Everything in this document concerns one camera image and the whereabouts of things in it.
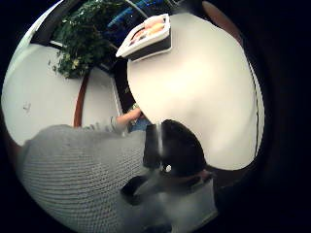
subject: green leaves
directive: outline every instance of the green leaves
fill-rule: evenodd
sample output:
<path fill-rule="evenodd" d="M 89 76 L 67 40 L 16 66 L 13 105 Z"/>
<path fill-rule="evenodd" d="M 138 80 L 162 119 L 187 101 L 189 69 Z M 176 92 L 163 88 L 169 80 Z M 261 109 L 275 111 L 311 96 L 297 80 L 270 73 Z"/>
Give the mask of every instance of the green leaves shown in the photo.
<path fill-rule="evenodd" d="M 58 66 L 53 69 L 66 78 L 79 78 L 107 59 L 111 47 L 102 31 L 123 6 L 123 1 L 88 0 L 66 16 L 53 34 L 54 40 L 63 45 L 57 53 Z"/>

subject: food on plate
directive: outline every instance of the food on plate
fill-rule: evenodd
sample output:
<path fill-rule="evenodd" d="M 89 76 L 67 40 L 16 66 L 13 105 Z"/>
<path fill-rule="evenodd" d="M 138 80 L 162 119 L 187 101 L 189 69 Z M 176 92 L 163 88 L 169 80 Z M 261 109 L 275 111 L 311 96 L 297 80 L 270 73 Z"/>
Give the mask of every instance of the food on plate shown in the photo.
<path fill-rule="evenodd" d="M 142 28 L 141 30 L 135 33 L 129 45 L 131 46 L 135 44 L 137 41 L 140 41 L 148 36 L 155 34 L 156 32 L 159 32 L 164 28 L 164 25 L 165 25 L 164 23 L 158 22 L 154 23 L 152 27 Z"/>
<path fill-rule="evenodd" d="M 164 23 L 164 19 L 162 16 L 154 16 L 149 17 L 144 21 L 144 27 L 145 28 L 151 28 L 157 23 Z"/>

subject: gray knit sweater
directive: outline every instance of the gray knit sweater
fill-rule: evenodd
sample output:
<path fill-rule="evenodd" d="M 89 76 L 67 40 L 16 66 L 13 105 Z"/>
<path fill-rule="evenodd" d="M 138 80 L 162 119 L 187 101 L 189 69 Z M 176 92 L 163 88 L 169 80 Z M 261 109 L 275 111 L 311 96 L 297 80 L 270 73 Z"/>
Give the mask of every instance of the gray knit sweater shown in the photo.
<path fill-rule="evenodd" d="M 162 194 L 144 205 L 125 202 L 121 188 L 148 170 L 142 164 L 145 132 L 125 137 L 123 133 L 114 117 L 88 128 L 51 126 L 26 142 L 18 157 L 17 176 L 49 215 L 77 232 L 142 232 L 146 226 L 165 221 L 167 215 L 178 219 L 174 231 L 184 232 L 215 211 L 211 183 L 200 190 L 201 197 L 191 197 L 201 202 L 194 205 L 190 199 Z M 191 214 L 191 223 L 185 220 L 185 209 L 196 213 Z"/>

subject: person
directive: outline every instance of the person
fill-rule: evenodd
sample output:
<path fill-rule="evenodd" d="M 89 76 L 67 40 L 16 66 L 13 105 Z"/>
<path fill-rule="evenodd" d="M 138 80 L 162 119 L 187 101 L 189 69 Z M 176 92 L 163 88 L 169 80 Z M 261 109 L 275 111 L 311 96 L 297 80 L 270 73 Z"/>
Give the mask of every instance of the person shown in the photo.
<path fill-rule="evenodd" d="M 41 130 L 18 155 L 18 179 L 41 208 L 77 232 L 169 232 L 172 217 L 178 216 L 165 207 L 176 205 L 180 197 L 174 195 L 191 193 L 191 186 L 207 181 L 209 173 L 199 142 L 181 123 L 165 120 L 162 130 L 152 124 L 126 133 L 127 124 L 141 115 L 136 108 L 85 128 L 54 125 Z M 135 178 L 145 179 L 133 188 Z M 167 190 L 175 194 L 167 194 L 165 204 L 158 194 Z"/>

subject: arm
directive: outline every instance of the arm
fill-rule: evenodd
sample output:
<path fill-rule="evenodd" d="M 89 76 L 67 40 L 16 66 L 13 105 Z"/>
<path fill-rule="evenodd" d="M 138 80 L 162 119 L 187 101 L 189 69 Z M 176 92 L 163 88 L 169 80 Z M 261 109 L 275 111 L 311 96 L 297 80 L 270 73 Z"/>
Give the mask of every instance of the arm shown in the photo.
<path fill-rule="evenodd" d="M 136 108 L 127 114 L 117 117 L 113 116 L 108 118 L 106 121 L 100 123 L 96 122 L 85 128 L 105 132 L 115 132 L 120 134 L 124 131 L 130 121 L 137 119 L 141 114 L 141 110 L 139 108 Z"/>

